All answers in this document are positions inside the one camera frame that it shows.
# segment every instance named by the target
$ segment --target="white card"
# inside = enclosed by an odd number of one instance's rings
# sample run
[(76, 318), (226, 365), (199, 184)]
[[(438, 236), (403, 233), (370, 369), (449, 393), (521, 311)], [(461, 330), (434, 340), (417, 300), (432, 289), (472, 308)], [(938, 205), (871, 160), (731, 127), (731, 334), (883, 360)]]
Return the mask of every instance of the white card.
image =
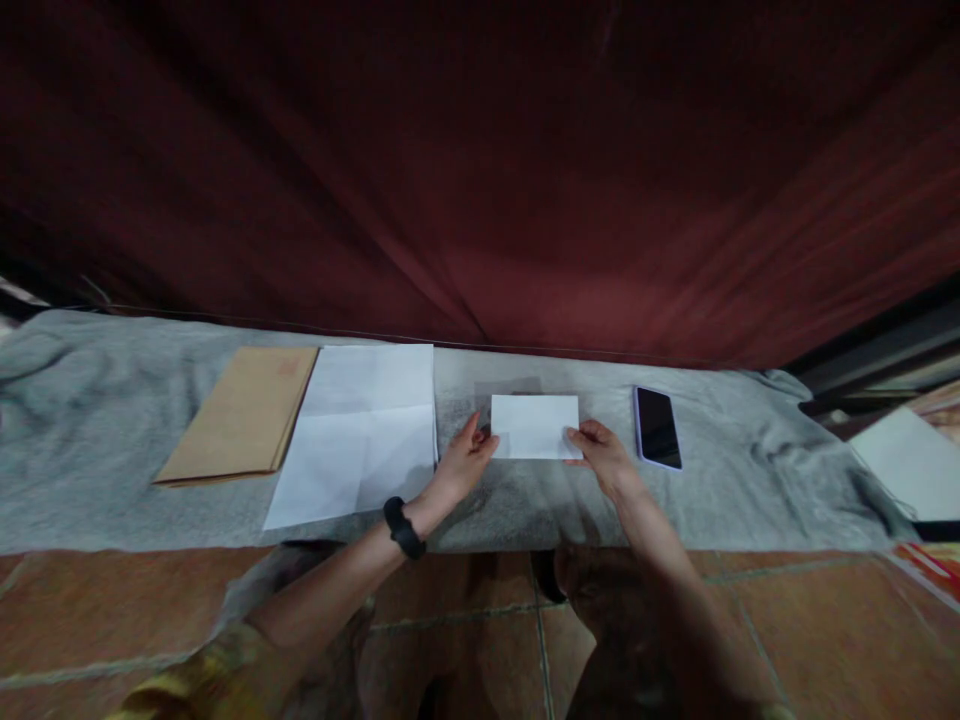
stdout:
[(580, 427), (576, 395), (494, 395), (490, 431), (500, 436), (495, 458), (579, 460), (567, 428)]

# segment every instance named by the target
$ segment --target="dark red curtain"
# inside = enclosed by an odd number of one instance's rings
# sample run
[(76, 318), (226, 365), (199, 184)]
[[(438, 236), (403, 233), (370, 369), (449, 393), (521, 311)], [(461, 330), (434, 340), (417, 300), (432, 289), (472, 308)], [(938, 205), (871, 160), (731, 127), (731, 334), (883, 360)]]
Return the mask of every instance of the dark red curtain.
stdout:
[(957, 13), (10, 3), (4, 243), (119, 304), (778, 366), (960, 270)]

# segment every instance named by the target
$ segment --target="folded white paper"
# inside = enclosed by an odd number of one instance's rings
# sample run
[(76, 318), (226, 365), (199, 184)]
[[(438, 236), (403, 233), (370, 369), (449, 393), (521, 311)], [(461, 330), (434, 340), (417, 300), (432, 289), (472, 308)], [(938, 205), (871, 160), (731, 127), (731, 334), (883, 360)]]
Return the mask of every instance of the folded white paper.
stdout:
[(579, 460), (567, 438), (568, 427), (580, 426), (576, 395), (494, 395), (490, 431), (500, 436), (495, 458)]
[(330, 345), (304, 393), (264, 530), (413, 498), (437, 458), (432, 345)]

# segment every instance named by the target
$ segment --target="kraft paper envelope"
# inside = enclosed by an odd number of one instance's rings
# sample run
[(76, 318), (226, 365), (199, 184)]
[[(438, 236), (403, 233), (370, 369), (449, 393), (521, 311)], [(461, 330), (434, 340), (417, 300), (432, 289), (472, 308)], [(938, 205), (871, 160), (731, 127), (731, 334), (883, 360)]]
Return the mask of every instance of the kraft paper envelope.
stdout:
[(206, 485), (276, 472), (317, 348), (242, 347), (153, 481)]

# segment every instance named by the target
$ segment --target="gray cloth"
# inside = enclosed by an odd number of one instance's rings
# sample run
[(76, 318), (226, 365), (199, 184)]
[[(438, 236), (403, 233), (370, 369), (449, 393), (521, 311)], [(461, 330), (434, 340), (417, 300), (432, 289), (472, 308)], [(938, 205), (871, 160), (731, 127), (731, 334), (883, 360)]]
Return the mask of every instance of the gray cloth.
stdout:
[[(129, 551), (349, 541), (377, 513), (262, 532), (276, 476), (209, 487), (150, 484), (241, 345), (371, 341), (48, 311), (0, 344), (0, 553)], [(874, 550), (912, 528), (852, 451), (805, 417), (793, 377), (437, 349), (441, 453), (490, 395), (576, 393), (635, 446), (631, 387), (674, 399), (684, 471), (638, 462), (691, 549)], [(433, 550), (621, 545), (588, 470), (494, 460), (430, 539)]]

